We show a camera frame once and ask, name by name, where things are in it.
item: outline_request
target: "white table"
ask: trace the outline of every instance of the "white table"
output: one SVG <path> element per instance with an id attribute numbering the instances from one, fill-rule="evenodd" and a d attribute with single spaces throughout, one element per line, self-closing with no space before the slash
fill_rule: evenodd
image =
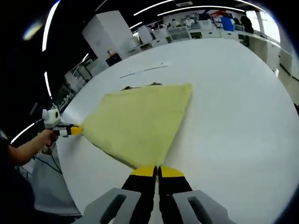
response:
<path id="1" fill-rule="evenodd" d="M 167 67 L 141 72 L 161 63 Z M 152 82 L 193 85 L 165 165 L 182 171 L 194 190 L 224 206 L 234 222 L 273 223 L 299 182 L 299 119 L 271 69 L 234 40 L 171 43 L 103 71 L 62 117 L 80 123 L 105 94 Z M 84 137 L 59 138 L 57 147 L 66 184 L 81 213 L 112 187 L 121 187 L 131 172 Z M 154 210 L 158 218 L 156 205 Z"/>

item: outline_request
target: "yellow towel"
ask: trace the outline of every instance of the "yellow towel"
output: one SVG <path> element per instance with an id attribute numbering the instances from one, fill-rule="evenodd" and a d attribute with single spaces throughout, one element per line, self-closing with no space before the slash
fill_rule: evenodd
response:
<path id="1" fill-rule="evenodd" d="M 139 166 L 161 165 L 192 92 L 191 84 L 152 85 L 107 94 L 82 124 L 106 153 Z"/>

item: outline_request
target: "ceiling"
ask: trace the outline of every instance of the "ceiling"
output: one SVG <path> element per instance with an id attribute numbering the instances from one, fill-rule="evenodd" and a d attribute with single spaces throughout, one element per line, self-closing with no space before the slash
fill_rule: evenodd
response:
<path id="1" fill-rule="evenodd" d="M 50 103 L 44 72 L 48 79 L 52 95 L 55 96 L 64 80 L 64 74 L 78 64 L 86 53 L 92 50 L 84 40 L 81 31 L 95 13 L 119 10 L 129 26 L 142 21 L 144 24 L 158 20 L 159 13 L 178 8 L 175 4 L 186 0 L 175 0 L 151 8 L 137 16 L 134 13 L 163 0 L 106 1 L 103 0 L 61 0 L 54 14 L 46 51 L 42 52 L 44 26 L 29 41 L 22 40 L 26 28 L 40 20 L 45 24 L 47 15 L 55 0 L 9 1 L 6 2 L 6 17 L 2 20 L 1 43 L 2 74 L 1 97 L 5 114 L 1 117 L 1 126 L 6 127 L 8 135 L 14 136 L 28 124 L 32 118 L 29 112 L 34 103 Z M 194 6 L 217 5 L 253 10 L 235 0 L 192 0 Z M 273 12 L 284 6 L 274 6 Z"/>

